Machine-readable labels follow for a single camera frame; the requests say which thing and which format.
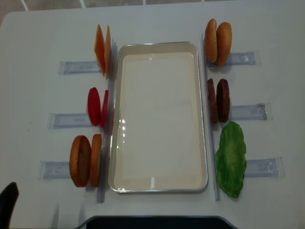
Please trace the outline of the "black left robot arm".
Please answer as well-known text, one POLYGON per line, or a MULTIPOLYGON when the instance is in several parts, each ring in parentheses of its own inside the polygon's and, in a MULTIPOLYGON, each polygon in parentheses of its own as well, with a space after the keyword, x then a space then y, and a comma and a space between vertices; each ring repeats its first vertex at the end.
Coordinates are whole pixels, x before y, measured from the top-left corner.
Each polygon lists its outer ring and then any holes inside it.
POLYGON ((16 182, 7 185, 0 194, 0 228, 8 229, 10 220, 19 196, 19 190, 16 182))

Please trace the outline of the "dark robot base front edge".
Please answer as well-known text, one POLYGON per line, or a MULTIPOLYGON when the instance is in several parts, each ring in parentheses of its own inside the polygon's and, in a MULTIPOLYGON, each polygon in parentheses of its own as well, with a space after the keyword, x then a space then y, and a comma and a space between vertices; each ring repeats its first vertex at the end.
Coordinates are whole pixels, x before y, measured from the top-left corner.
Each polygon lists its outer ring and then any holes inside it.
POLYGON ((85 229, 234 229, 221 217, 201 216, 102 216, 90 219, 85 229))

